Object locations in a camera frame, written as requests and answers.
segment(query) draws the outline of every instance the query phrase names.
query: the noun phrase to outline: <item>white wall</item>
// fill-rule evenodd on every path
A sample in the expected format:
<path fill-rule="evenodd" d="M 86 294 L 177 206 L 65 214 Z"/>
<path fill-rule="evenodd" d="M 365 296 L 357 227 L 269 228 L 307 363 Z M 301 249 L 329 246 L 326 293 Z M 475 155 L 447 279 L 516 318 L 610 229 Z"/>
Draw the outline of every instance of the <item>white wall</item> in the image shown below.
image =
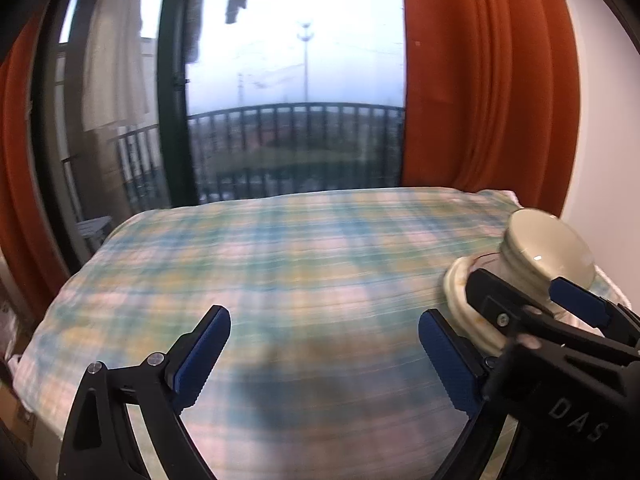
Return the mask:
<path fill-rule="evenodd" d="M 580 65 L 574 172 L 562 218 L 640 308 L 640 54 L 602 0 L 567 0 Z"/>

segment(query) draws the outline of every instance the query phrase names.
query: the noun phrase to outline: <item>dark green door frame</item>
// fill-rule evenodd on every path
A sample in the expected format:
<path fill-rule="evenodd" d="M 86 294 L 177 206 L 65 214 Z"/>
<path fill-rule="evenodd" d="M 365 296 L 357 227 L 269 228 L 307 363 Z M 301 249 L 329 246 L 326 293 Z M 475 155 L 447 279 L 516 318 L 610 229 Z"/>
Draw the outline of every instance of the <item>dark green door frame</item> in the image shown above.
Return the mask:
<path fill-rule="evenodd" d="M 158 129 L 172 207 L 198 204 L 185 94 L 186 3 L 187 0 L 162 0 L 158 26 Z"/>

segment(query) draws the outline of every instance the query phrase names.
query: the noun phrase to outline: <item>balcony railing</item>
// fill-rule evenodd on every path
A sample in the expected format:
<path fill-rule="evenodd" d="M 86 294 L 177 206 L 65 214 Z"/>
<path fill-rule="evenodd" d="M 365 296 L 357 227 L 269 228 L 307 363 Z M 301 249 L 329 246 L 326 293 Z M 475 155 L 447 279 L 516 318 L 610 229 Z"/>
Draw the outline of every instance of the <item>balcony railing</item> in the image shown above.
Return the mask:
<path fill-rule="evenodd" d="M 188 117 L 200 203 L 399 185 L 404 108 L 295 103 Z M 158 126 L 115 139 L 133 211 L 169 207 Z"/>

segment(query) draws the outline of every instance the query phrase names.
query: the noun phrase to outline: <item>white sheer curtain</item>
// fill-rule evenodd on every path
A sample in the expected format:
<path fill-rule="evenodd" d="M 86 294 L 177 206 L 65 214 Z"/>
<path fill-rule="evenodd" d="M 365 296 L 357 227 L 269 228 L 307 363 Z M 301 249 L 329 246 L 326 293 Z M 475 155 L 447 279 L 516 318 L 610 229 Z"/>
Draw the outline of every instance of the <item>white sheer curtain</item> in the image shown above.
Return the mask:
<path fill-rule="evenodd" d="M 131 126 L 148 112 L 140 0 L 98 0 L 91 18 L 82 92 L 84 130 Z"/>

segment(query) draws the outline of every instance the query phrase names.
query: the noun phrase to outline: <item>plaid tablecloth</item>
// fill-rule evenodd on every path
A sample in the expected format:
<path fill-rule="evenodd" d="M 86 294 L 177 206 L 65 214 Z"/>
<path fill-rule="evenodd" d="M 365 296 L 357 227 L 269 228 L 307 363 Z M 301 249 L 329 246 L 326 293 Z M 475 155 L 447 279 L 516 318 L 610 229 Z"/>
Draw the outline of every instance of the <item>plaid tablecloth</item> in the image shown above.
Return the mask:
<path fill-rule="evenodd" d="M 504 192 L 420 188 L 144 212 L 63 287 L 15 388 L 62 437 L 90 362 L 138 364 L 222 304 L 231 336 L 182 414 L 218 478 L 428 476 L 466 416 L 420 346 L 418 317 L 446 311 L 447 267 L 494 250 L 516 209 Z M 594 290 L 613 298 L 601 278 Z M 139 411 L 132 422 L 163 478 Z"/>

